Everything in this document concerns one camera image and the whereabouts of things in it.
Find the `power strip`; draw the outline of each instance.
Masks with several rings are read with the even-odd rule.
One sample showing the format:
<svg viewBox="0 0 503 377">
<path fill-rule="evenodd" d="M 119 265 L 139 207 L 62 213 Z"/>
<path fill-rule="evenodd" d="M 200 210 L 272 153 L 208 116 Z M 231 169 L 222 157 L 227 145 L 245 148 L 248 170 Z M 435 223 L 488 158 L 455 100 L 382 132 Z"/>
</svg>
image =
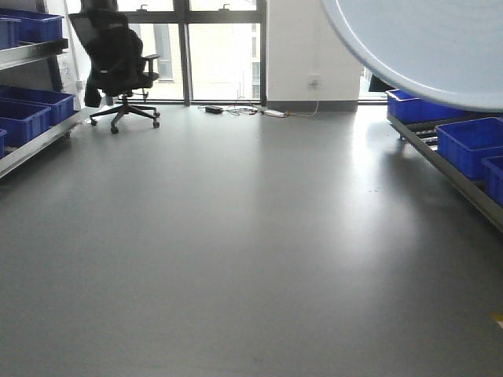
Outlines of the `power strip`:
<svg viewBox="0 0 503 377">
<path fill-rule="evenodd" d="M 264 115 L 273 116 L 274 118 L 286 118 L 287 115 L 284 112 L 277 112 L 276 110 L 264 110 Z"/>
</svg>

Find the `electrical outlet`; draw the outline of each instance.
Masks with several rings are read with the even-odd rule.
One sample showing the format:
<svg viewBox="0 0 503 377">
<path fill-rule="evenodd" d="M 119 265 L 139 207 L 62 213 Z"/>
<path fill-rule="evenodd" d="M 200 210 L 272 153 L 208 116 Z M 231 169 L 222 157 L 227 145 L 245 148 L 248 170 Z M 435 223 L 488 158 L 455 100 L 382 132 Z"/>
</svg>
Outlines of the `electrical outlet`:
<svg viewBox="0 0 503 377">
<path fill-rule="evenodd" d="M 307 85 L 309 89 L 316 90 L 320 86 L 320 75 L 318 73 L 311 73 Z"/>
</svg>

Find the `baseboard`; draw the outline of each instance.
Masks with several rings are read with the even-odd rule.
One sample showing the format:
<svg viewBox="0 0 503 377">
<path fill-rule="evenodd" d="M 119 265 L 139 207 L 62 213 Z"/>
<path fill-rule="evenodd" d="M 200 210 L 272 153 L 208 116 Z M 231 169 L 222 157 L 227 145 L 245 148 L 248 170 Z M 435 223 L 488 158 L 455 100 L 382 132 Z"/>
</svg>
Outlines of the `baseboard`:
<svg viewBox="0 0 503 377">
<path fill-rule="evenodd" d="M 356 112 L 358 101 L 319 101 L 319 112 Z M 313 112 L 316 101 L 267 101 L 267 108 L 279 112 Z"/>
</svg>

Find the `chair armrest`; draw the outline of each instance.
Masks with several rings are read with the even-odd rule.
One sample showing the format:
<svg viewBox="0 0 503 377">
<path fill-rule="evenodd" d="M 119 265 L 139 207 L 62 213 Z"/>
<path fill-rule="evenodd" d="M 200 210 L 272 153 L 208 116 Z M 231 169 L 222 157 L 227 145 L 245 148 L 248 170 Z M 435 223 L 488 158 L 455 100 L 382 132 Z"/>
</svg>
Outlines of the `chair armrest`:
<svg viewBox="0 0 503 377">
<path fill-rule="evenodd" d="M 154 74 L 154 60 L 159 59 L 160 55 L 157 53 L 154 53 L 152 55 L 147 55 L 146 57 L 142 57 L 143 60 L 147 60 L 149 62 L 149 76 L 150 78 L 153 77 Z"/>
<path fill-rule="evenodd" d="M 154 59 L 159 59 L 160 55 L 157 53 L 153 53 L 152 55 L 147 55 L 146 57 L 143 57 L 145 60 L 154 60 Z"/>
</svg>

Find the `power adapter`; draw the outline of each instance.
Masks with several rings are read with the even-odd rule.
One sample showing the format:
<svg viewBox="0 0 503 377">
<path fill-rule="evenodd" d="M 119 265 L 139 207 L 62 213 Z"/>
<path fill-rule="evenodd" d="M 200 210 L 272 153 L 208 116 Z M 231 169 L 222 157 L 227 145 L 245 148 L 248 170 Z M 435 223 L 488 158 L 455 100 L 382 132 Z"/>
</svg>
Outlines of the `power adapter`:
<svg viewBox="0 0 503 377">
<path fill-rule="evenodd" d="M 222 114 L 223 113 L 223 108 L 220 108 L 219 106 L 205 106 L 204 110 L 205 110 L 205 112 L 209 112 L 211 114 Z"/>
</svg>

